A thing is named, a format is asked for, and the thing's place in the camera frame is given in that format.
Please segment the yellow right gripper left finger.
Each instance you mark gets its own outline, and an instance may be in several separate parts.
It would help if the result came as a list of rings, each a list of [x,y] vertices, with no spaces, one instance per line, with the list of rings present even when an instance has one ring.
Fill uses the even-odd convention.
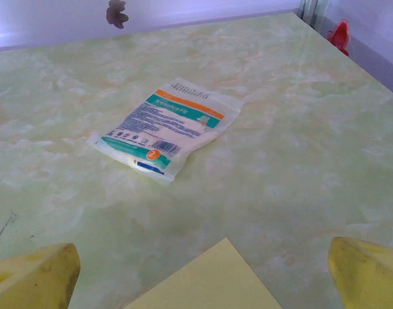
[[[0,260],[0,309],[69,306],[81,271],[73,243]]]

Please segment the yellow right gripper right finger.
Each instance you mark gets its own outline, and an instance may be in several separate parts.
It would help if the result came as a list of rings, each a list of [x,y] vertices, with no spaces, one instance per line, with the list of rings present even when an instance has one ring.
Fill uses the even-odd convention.
[[[393,248],[335,237],[328,265],[345,308],[393,308]]]

